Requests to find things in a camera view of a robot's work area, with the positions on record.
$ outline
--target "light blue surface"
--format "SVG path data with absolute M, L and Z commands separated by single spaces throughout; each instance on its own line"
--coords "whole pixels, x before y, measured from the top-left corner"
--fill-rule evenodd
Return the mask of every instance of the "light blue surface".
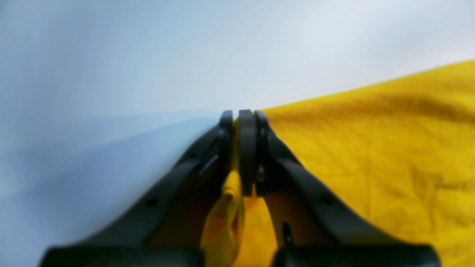
M 116 218 L 226 109 L 473 58 L 471 0 L 0 0 L 0 266 Z

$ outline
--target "yellow cloth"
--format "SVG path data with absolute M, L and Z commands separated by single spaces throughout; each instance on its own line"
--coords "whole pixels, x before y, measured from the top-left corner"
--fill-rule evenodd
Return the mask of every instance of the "yellow cloth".
M 432 244 L 443 266 L 475 266 L 475 61 L 264 112 L 301 163 L 367 221 Z M 265 203 L 244 204 L 241 248 L 228 262 L 269 266 L 277 244 Z

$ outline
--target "white surface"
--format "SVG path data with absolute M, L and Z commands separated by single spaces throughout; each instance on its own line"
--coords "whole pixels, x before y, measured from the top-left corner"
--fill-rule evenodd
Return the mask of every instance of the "white surface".
M 0 1 L 0 266 L 113 220 L 225 109 L 473 58 L 471 0 Z

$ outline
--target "yellow fabric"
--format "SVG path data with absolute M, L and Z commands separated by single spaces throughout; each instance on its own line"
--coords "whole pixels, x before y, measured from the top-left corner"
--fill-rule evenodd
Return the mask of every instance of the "yellow fabric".
M 475 61 L 264 112 L 302 164 L 367 221 L 432 244 L 443 266 L 475 266 Z M 277 245 L 265 204 L 245 204 L 234 266 L 269 266 Z M 254 239 L 260 231 L 268 237 Z

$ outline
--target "yellow fabric fold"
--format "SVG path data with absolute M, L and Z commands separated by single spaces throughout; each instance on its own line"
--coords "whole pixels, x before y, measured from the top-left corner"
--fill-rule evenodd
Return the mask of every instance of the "yellow fabric fold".
M 237 151 L 233 135 L 233 151 Z M 231 157 L 231 172 L 221 188 L 216 202 L 203 228 L 201 248 L 205 252 L 206 267 L 231 266 L 239 252 L 244 226 L 244 200 L 239 177 L 239 154 Z
M 367 221 L 432 244 L 443 266 L 475 266 L 475 61 L 264 112 L 301 163 Z M 265 203 L 247 209 L 234 264 L 269 266 L 271 256 L 258 256 L 277 248 Z M 247 223 L 251 212 L 261 223 Z

